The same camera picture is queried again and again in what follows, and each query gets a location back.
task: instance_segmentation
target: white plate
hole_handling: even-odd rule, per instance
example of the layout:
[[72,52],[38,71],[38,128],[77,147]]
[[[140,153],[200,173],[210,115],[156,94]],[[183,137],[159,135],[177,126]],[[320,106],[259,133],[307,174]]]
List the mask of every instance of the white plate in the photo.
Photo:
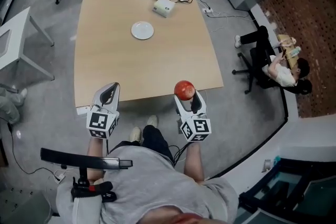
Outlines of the white plate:
[[150,23],[137,22],[132,26],[131,32],[137,39],[149,39],[154,34],[154,28]]

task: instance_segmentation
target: shoe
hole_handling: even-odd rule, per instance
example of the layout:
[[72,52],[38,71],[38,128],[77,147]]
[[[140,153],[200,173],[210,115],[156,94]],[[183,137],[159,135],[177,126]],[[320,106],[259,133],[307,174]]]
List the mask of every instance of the shoe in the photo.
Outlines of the shoe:
[[27,94],[28,94],[28,90],[27,90],[27,88],[24,88],[24,89],[21,91],[21,93],[20,93],[20,95],[21,95],[24,99],[26,99]]
[[153,125],[155,128],[158,128],[158,117],[156,115],[151,115],[147,120],[147,125]]
[[130,134],[130,142],[134,141],[141,143],[141,130],[139,127],[134,127]]
[[235,47],[238,49],[240,46],[241,46],[240,36],[237,35],[237,36],[235,36]]

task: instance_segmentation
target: red apple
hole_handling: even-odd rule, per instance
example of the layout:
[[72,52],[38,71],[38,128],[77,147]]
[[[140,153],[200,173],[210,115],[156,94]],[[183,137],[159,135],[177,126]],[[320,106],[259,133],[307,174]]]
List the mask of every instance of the red apple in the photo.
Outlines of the red apple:
[[174,94],[182,101],[190,100],[195,94],[195,87],[186,80],[179,81],[174,88]]

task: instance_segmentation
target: black pants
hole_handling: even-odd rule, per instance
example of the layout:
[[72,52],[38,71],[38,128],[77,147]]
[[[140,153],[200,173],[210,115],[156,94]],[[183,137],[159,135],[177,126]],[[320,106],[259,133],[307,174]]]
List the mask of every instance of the black pants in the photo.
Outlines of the black pants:
[[172,163],[174,163],[173,155],[169,150],[167,141],[163,138],[159,129],[155,128],[153,125],[147,125],[142,132],[143,142],[142,145],[138,141],[121,141],[118,145],[114,147],[109,153],[114,151],[116,148],[121,146],[143,146],[149,148],[150,150],[161,153],[167,156]]
[[268,32],[265,26],[260,26],[257,31],[240,37],[241,44],[248,44],[252,42],[257,42],[257,67],[264,67],[268,64],[266,51],[268,55],[275,55],[268,40]]

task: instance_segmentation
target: power strip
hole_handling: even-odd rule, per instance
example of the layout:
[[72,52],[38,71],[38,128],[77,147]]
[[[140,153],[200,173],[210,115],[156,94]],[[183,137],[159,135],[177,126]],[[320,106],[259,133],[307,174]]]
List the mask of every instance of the power strip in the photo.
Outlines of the power strip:
[[212,8],[202,8],[203,13],[212,13],[214,12]]
[[60,174],[57,178],[59,179],[59,181],[56,181],[56,183],[59,184],[65,178],[65,174]]

